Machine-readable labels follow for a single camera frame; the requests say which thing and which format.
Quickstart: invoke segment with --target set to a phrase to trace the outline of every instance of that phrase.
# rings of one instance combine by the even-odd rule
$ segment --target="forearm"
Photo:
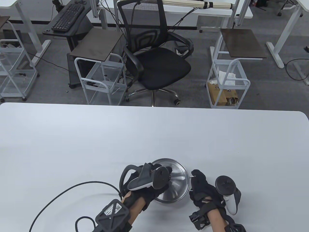
[[[122,203],[125,201],[125,199],[127,197],[129,197],[131,195],[131,191],[127,193],[127,195],[125,195],[125,197],[122,199]],[[135,221],[135,219],[137,218],[137,216],[139,215],[139,213],[142,211],[143,207],[145,206],[146,202],[144,200],[144,198],[140,197],[134,204],[133,206],[129,209],[130,210],[130,219],[129,219],[129,223],[130,225],[133,224],[133,222]]]
[[[213,209],[207,213],[213,232],[225,232],[226,221],[222,218],[218,209]]]

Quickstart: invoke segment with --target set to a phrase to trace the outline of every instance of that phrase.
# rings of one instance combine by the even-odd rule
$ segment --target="chrome chair base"
[[[148,89],[145,89],[145,88],[138,89],[138,90],[135,90],[135,91],[129,93],[127,96],[125,96],[125,101],[129,102],[131,96],[136,95],[136,94],[141,93],[141,92],[145,92],[145,91],[151,91],[151,106],[152,107],[156,107],[156,92],[157,91],[162,91],[162,92],[165,92],[165,93],[172,94],[174,97],[176,97],[174,104],[175,105],[180,104],[180,100],[178,99],[178,94],[176,92],[172,91],[172,90],[165,89],[165,88],[161,88],[161,89],[158,89],[158,90],[148,90]]]

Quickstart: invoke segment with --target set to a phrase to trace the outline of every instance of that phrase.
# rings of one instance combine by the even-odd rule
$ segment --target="chair wheel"
[[[174,104],[175,104],[175,105],[179,105],[179,104],[180,104],[180,100],[177,98],[177,99],[174,101]]]

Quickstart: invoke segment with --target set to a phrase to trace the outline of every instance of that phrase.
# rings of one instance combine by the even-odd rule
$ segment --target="buckle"
[[[190,215],[189,218],[197,230],[201,230],[205,226],[210,225],[209,219],[205,216],[199,215],[199,211],[192,213],[192,215]]]

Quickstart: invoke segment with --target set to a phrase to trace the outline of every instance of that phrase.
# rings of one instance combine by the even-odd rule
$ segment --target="black glove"
[[[218,193],[215,186],[209,184],[206,180],[206,176],[200,170],[193,170],[191,174],[194,176],[191,178],[192,189],[189,192],[191,200],[193,203],[201,208],[205,203],[202,202],[205,197],[210,196],[213,203],[217,207],[224,207],[221,202],[223,201],[223,196]]]
[[[149,164],[152,166],[151,167],[152,171],[162,166],[161,164],[155,164],[155,165],[153,165],[152,163],[149,163]],[[168,172],[171,174],[172,168],[171,167],[166,167],[166,168],[168,169]],[[128,190],[129,182],[137,178],[138,176],[139,176],[138,172],[132,173],[129,180],[123,185],[123,188],[126,194],[129,192]],[[160,194],[164,193],[164,191],[166,191],[168,187],[169,187],[169,184],[165,185],[161,189],[154,189],[153,187],[149,187],[149,188],[142,188],[139,190],[132,191],[131,195],[133,195],[133,197],[130,199],[130,201],[136,201],[140,197],[144,198],[146,205],[143,207],[143,211],[145,211],[148,208],[148,205],[150,204],[150,202],[152,202]]]

